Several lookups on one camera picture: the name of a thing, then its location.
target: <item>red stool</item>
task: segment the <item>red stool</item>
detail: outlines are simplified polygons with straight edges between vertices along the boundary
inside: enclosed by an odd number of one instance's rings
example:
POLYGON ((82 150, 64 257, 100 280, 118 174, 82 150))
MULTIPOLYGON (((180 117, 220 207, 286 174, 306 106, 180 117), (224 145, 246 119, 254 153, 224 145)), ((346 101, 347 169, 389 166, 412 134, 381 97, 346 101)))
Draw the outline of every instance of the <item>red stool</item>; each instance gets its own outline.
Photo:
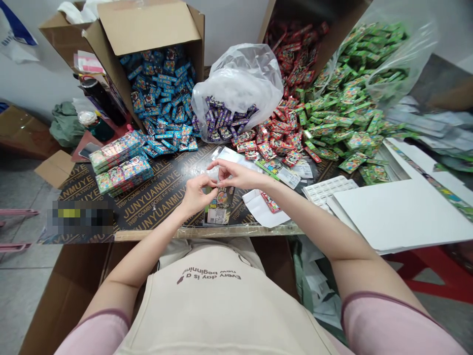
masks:
MULTIPOLYGON (((473 246, 472 242, 455 246, 464 247, 465 244, 468 249, 473 246)), ((429 247, 386 255, 385 258, 403 264, 398 274, 412 291, 473 304, 473 275, 453 260, 450 253, 450 248, 446 252, 442 247, 429 247), (414 278, 426 268, 440 276, 445 285, 415 281, 414 278)))

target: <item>pink sleeve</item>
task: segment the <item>pink sleeve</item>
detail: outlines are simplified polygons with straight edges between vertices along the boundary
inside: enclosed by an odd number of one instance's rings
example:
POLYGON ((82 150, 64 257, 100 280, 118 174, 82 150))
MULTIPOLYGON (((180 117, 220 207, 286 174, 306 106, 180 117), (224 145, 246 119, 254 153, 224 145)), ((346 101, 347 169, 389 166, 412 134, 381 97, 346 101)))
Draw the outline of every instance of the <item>pink sleeve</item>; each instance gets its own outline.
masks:
POLYGON ((357 355, 467 354, 432 318, 375 292, 357 292, 345 300, 342 326, 357 355))
POLYGON ((85 319, 72 330, 55 355, 113 355, 130 329, 119 310, 103 310, 85 319))

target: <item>hand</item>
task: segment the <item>hand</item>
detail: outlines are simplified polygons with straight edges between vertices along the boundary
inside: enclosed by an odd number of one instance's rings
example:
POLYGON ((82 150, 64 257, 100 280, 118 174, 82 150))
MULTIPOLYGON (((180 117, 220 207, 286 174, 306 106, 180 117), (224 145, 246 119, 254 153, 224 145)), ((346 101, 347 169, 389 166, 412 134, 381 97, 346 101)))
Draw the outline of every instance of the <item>hand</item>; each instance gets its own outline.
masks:
POLYGON ((186 194, 179 205, 179 209, 188 217, 202 211, 206 205, 217 197, 218 189, 216 187, 217 180, 211 179, 205 174, 187 180, 186 194), (210 186, 214 189, 206 195, 202 192, 202 188, 205 186, 210 186))
POLYGON ((263 175, 254 170, 248 169, 241 164, 233 163, 224 159, 214 160, 208 167, 207 170, 213 167, 219 166, 218 187, 234 186, 241 189, 258 189, 261 188, 268 179, 272 180, 267 175, 263 175))

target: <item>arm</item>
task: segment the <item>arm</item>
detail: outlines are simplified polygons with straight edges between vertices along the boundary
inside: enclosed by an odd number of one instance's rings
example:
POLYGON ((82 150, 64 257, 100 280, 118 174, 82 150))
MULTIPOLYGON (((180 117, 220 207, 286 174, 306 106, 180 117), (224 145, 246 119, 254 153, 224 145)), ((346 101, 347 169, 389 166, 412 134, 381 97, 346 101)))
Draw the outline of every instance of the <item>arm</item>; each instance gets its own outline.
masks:
POLYGON ((216 188, 205 195, 202 188, 207 185, 216 187, 216 180, 200 175, 187 181, 186 194, 182 203, 112 270, 97 290, 80 322, 94 313, 110 308, 119 309, 127 315, 128 319, 132 318, 139 289, 177 229, 217 195, 216 188))
POLYGON ((304 231, 330 260, 342 299, 357 291, 374 291, 398 298, 427 314, 391 266, 338 218, 269 176, 222 159, 214 161, 208 169, 217 165, 220 166, 219 187, 264 191, 304 231))

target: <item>black thermos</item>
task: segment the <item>black thermos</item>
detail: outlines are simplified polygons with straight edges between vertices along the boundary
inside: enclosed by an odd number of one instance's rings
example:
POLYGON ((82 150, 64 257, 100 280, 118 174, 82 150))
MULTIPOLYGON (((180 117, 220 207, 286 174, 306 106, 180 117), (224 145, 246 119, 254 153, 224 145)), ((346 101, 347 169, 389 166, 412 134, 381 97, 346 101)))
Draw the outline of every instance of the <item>black thermos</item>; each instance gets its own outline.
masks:
POLYGON ((125 123, 127 123, 126 118, 114 105, 112 99, 107 94, 102 85, 97 81, 97 79, 85 79, 81 85, 84 90, 97 101, 107 117, 110 118, 113 123, 115 123, 117 126, 123 126, 125 123))

